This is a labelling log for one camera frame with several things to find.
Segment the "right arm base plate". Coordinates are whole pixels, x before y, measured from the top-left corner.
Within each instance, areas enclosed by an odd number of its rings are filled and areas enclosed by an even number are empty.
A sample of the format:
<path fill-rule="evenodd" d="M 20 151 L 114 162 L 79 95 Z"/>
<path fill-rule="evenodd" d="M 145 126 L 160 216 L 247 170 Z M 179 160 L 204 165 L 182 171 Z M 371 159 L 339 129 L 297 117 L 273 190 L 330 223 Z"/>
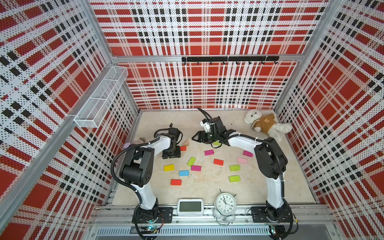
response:
<path fill-rule="evenodd" d="M 251 207 L 251 216 L 252 216 L 252 219 L 253 219 L 253 222 L 254 223 L 269 223 L 269 224 L 272 224 L 272 223 L 290 223 L 291 221 L 291 215 L 290 215 L 290 212 L 289 210 L 285 210 L 283 215 L 281 216 L 281 218 L 279 220 L 273 220 L 273 221 L 270 221 L 270 219 L 268 218 L 268 215 L 267 215 L 267 210 L 266 210 L 267 207 L 264 207 L 264 206 L 254 206 L 254 207 Z"/>

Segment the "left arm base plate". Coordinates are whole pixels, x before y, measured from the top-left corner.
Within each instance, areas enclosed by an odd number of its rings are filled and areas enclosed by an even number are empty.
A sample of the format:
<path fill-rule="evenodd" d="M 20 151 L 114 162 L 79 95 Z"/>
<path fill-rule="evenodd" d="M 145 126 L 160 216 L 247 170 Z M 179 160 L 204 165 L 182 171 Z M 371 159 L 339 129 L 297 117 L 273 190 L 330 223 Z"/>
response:
<path fill-rule="evenodd" d="M 161 224 L 171 223 L 173 218 L 173 208 L 171 207 L 160 207 L 154 208 L 153 210 L 144 210 L 138 208 L 132 218 L 132 223 L 137 224 Z"/>

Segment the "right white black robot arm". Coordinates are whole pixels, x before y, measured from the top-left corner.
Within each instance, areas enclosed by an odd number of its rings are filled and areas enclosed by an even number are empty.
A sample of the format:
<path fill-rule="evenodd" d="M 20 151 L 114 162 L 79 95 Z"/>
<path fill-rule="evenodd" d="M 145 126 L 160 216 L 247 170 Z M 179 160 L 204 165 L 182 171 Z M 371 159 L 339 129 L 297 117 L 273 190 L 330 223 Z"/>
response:
<path fill-rule="evenodd" d="M 220 117 L 204 119 L 201 126 L 204 130 L 198 131 L 192 137 L 195 142 L 211 145 L 219 142 L 221 145 L 255 152 L 259 170 L 266 177 L 267 182 L 267 217 L 271 222 L 281 220 L 285 211 L 289 209 L 289 204 L 285 199 L 284 178 L 288 160 L 277 141 L 274 138 L 260 140 L 236 130 L 228 130 Z"/>

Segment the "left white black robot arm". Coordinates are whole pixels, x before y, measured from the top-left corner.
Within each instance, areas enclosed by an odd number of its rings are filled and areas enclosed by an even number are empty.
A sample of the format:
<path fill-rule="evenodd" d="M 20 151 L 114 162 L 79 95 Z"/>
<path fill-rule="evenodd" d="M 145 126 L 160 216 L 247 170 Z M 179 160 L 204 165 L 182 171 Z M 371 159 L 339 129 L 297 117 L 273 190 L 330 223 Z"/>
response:
<path fill-rule="evenodd" d="M 131 144 L 113 159 L 110 167 L 113 179 L 133 190 L 139 199 L 132 218 L 134 224 L 154 223 L 158 217 L 165 216 L 150 185 L 154 159 L 160 153 L 163 159 L 180 158 L 182 138 L 183 133 L 170 125 L 155 131 L 153 140 Z"/>

